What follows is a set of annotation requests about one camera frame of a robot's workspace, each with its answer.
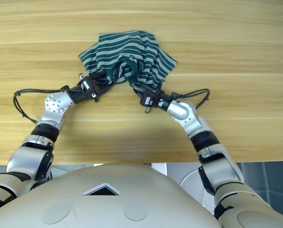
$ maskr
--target gray floor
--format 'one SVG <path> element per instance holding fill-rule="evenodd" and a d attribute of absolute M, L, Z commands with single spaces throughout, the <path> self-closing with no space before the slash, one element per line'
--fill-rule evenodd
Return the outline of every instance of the gray floor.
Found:
<path fill-rule="evenodd" d="M 203 188 L 198 172 L 199 163 L 168 163 L 167 175 L 181 183 L 182 187 L 210 212 L 214 210 L 213 197 Z M 55 165 L 53 177 L 76 169 L 93 166 L 86 165 Z M 250 185 L 276 211 L 283 214 L 283 161 L 240 163 L 245 183 Z M 0 166 L 0 173 L 6 166 Z"/>

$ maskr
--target garment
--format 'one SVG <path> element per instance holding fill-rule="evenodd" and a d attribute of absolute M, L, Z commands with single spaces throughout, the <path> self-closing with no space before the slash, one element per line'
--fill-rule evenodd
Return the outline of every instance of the garment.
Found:
<path fill-rule="evenodd" d="M 104 86 L 128 81 L 132 87 L 145 83 L 157 88 L 177 64 L 147 31 L 101 33 L 98 43 L 78 57 L 88 74 L 106 71 L 97 80 Z"/>

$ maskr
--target wooden tabletop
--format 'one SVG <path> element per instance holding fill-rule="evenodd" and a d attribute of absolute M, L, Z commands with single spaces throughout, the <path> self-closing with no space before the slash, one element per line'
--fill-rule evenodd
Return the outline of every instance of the wooden tabletop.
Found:
<path fill-rule="evenodd" d="M 34 127 L 13 107 L 15 91 L 74 86 L 85 73 L 78 54 L 99 33 L 136 29 L 178 61 L 167 92 L 211 89 L 199 113 L 237 162 L 283 160 L 283 0 L 3 0 L 0 164 Z M 38 119 L 45 96 L 20 102 Z M 73 108 L 54 154 L 55 164 L 197 160 L 182 127 L 145 114 L 128 83 Z"/>

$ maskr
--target wire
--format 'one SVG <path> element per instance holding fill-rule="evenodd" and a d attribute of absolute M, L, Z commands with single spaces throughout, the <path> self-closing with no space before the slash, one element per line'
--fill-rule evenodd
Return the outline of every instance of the wire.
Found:
<path fill-rule="evenodd" d="M 181 182 L 180 182 L 179 185 L 180 185 L 180 186 L 183 186 L 183 183 L 185 182 L 185 180 L 187 180 L 187 178 L 188 178 L 189 176 L 191 176 L 192 174 L 194 174 L 194 173 L 196 173 L 196 172 L 198 172 L 198 169 L 189 172 L 189 173 L 181 180 Z"/>
<path fill-rule="evenodd" d="M 194 97 L 194 96 L 198 96 L 201 94 L 206 93 L 206 95 L 204 96 L 204 98 L 201 100 L 200 103 L 198 103 L 198 105 L 196 106 L 196 109 L 198 109 L 200 106 L 202 106 L 207 100 L 209 100 L 209 96 L 210 96 L 210 89 L 199 89 L 199 90 L 195 90 L 193 92 L 187 93 L 187 94 L 183 94 L 183 95 L 175 95 L 172 96 L 172 99 L 184 99 L 184 98 L 190 98 L 190 97 Z"/>
<path fill-rule="evenodd" d="M 43 93 L 43 94 L 50 94 L 50 93 L 56 93 L 56 92 L 60 92 L 61 90 L 49 90 L 49 89 L 21 89 L 18 90 L 17 92 L 15 92 L 13 94 L 13 105 L 14 107 L 17 109 L 17 111 L 25 118 L 29 119 L 30 121 L 32 121 L 34 124 L 36 124 L 38 121 L 36 121 L 35 119 L 30 118 L 23 110 L 23 108 L 21 107 L 21 105 L 19 104 L 18 101 L 18 96 L 21 96 L 21 94 L 25 94 L 25 93 Z"/>

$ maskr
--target wooden table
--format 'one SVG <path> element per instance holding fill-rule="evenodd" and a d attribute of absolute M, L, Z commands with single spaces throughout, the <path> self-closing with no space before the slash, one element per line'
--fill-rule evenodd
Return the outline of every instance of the wooden table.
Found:
<path fill-rule="evenodd" d="M 283 0 L 0 0 L 0 164 L 34 127 L 13 93 L 75 85 L 77 56 L 100 32 L 135 29 L 178 61 L 167 92 L 211 89 L 199 113 L 237 162 L 283 160 Z M 45 96 L 20 101 L 39 118 Z M 66 119 L 55 164 L 196 161 L 181 126 L 145 114 L 128 83 Z"/>

